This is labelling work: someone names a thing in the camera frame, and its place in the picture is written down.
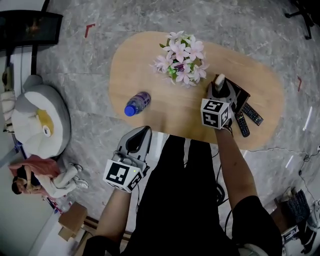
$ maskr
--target gray floor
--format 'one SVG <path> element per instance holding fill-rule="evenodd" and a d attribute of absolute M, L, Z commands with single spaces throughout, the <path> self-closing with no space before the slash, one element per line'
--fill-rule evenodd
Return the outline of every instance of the gray floor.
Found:
<path fill-rule="evenodd" d="M 90 183 L 88 190 L 75 190 L 79 203 L 89 215 L 99 219 L 112 189 L 102 181 L 107 159 L 112 157 L 119 139 L 129 127 L 117 118 L 108 96 L 110 64 L 117 47 L 131 35 L 142 31 L 187 31 L 203 41 L 218 43 L 244 53 L 271 67 L 283 83 L 284 112 L 272 139 L 258 152 L 247 152 L 245 159 L 257 184 L 264 205 L 281 195 L 288 186 L 302 186 L 298 176 L 305 156 L 320 145 L 319 70 L 320 33 L 312 29 L 313 39 L 305 40 L 302 17 L 287 19 L 284 12 L 295 12 L 287 0 L 51 0 L 49 11 L 64 16 L 59 44 L 38 53 L 37 72 L 55 86 L 70 111 L 72 137 L 62 155 L 83 165 L 81 175 Z M 95 24 L 84 38 L 86 25 Z M 301 91 L 298 92 L 302 78 Z M 313 113 L 303 131 L 309 109 Z M 152 141 L 148 163 L 154 167 Z M 212 153 L 217 152 L 212 145 Z M 293 160 L 286 168 L 291 156 Z M 215 157 L 215 171 L 219 168 Z M 318 172 L 320 157 L 303 168 L 310 183 Z M 147 178 L 141 181 L 144 190 Z M 190 190 L 199 189 L 190 184 Z M 137 190 L 133 192 L 127 230 L 135 228 Z M 230 210 L 219 208 L 224 227 Z"/>

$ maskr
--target wooden table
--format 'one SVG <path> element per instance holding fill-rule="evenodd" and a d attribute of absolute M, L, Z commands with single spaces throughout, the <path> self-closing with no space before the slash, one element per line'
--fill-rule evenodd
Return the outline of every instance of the wooden table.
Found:
<path fill-rule="evenodd" d="M 273 135 L 283 111 L 283 86 L 276 74 L 248 56 L 203 42 L 206 62 L 210 64 L 207 78 L 191 88 L 169 84 L 163 80 L 163 74 L 154 74 L 149 66 L 158 55 L 165 54 L 159 46 L 166 43 L 165 35 L 153 31 L 135 34 L 114 54 L 109 96 L 120 118 L 134 127 L 150 126 L 154 131 L 216 144 L 213 129 L 202 125 L 200 107 L 209 82 L 216 74 L 223 73 L 250 93 L 248 103 L 264 119 L 257 126 L 245 117 L 250 130 L 247 138 L 242 136 L 236 123 L 232 125 L 239 148 L 252 150 L 263 146 Z M 150 93 L 150 105 L 136 116 L 126 116 L 127 101 L 141 91 Z"/>

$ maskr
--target black remote control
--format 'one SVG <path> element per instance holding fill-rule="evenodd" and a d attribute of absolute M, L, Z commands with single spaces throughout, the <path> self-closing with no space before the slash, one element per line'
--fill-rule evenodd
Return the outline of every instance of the black remote control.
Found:
<path fill-rule="evenodd" d="M 238 123 L 238 125 L 240 127 L 240 131 L 242 133 L 242 136 L 248 137 L 250 135 L 250 131 L 247 126 L 247 122 L 246 122 L 244 114 L 242 112 L 240 112 L 240 113 L 236 113 L 234 116 L 235 116 L 236 122 Z"/>
<path fill-rule="evenodd" d="M 242 108 L 243 113 L 245 113 L 257 126 L 261 125 L 264 120 L 248 103 L 246 103 Z"/>

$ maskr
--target flower bouquet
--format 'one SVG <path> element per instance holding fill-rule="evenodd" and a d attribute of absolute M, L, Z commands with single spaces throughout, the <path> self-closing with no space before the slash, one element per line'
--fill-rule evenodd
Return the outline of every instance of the flower bouquet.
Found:
<path fill-rule="evenodd" d="M 183 86 L 196 86 L 200 79 L 206 78 L 204 46 L 201 41 L 196 41 L 194 35 L 171 32 L 166 36 L 166 45 L 160 47 L 167 52 L 166 56 L 159 55 L 152 67 L 155 72 L 167 74 L 164 78 L 171 83 L 182 82 Z"/>

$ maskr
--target plastic water bottle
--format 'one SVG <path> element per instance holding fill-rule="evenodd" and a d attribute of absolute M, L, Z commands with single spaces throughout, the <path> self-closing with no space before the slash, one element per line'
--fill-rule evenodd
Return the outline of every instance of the plastic water bottle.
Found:
<path fill-rule="evenodd" d="M 70 207 L 75 202 L 75 198 L 72 195 L 64 195 L 63 197 L 56 199 L 55 202 L 57 203 L 59 209 L 65 213 L 69 211 Z"/>
<path fill-rule="evenodd" d="M 136 96 L 132 97 L 128 103 L 126 104 L 126 107 L 124 108 L 124 113 L 128 117 L 132 117 L 134 115 L 139 114 L 142 110 L 148 106 L 148 104 L 151 101 L 150 94 L 142 91 L 139 92 Z"/>

